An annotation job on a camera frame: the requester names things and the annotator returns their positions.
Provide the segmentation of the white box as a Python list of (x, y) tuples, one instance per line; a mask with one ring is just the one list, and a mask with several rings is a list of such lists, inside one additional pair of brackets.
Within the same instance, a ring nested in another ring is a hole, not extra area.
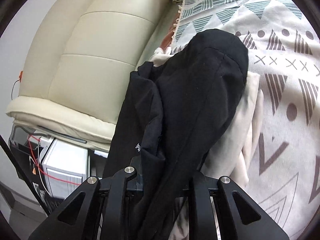
[(40, 153), (40, 168), (50, 196), (65, 199), (88, 177), (88, 149), (54, 139)]

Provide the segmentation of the black garment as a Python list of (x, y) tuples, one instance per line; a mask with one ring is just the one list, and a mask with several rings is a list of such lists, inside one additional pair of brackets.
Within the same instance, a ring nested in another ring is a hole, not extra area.
[(146, 62), (131, 72), (103, 173), (141, 159), (144, 193), (133, 208), (131, 239), (169, 237), (175, 199), (229, 127), (247, 70), (240, 39), (208, 29), (163, 65)]

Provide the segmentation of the cream padded headboard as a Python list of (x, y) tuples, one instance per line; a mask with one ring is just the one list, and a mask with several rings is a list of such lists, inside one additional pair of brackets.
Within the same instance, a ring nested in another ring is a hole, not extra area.
[(87, 148), (109, 148), (130, 73), (170, 1), (57, 0), (33, 38), (7, 116)]

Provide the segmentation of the cream folded cloth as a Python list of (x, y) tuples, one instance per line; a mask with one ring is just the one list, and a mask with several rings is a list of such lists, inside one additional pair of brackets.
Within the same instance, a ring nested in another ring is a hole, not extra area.
[[(157, 48), (150, 61), (155, 67), (164, 64), (171, 55), (171, 48)], [(229, 176), (241, 188), (247, 185), (248, 169), (257, 148), (263, 121), (264, 94), (259, 89), (260, 75), (248, 72), (245, 91), (236, 108), (235, 116), (227, 131), (210, 149), (201, 172), (211, 178)], [(165, 239), (189, 239), (188, 201), (176, 201), (177, 218), (170, 235)]]

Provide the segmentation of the white green patterned blanket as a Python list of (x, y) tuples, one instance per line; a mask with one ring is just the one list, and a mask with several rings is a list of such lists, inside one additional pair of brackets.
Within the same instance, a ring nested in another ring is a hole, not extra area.
[(171, 47), (221, 29), (260, 76), (262, 128), (244, 154), (247, 193), (297, 239), (319, 207), (319, 38), (293, 0), (183, 0)]

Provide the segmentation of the beige brown duvet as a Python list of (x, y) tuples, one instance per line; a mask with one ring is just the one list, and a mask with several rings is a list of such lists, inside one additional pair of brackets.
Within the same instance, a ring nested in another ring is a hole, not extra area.
[(171, 46), (173, 35), (180, 18), (182, 3), (183, 0), (172, 0), (162, 18), (160, 25), (161, 42), (159, 47), (163, 51), (166, 51)]

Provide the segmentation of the cluttered bedside shelf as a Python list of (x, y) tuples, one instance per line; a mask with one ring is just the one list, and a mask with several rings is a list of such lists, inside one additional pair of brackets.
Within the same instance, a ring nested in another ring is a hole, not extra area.
[[(52, 213), (65, 200), (50, 196), (46, 189), (44, 176), (41, 174), (40, 153), (54, 139), (59, 138), (45, 131), (13, 125), (8, 140), (18, 177), (25, 181), (46, 214)], [(108, 152), (87, 148), (87, 142), (78, 138), (69, 138), (64, 142), (88, 149), (87, 178), (90, 176), (102, 177)]]

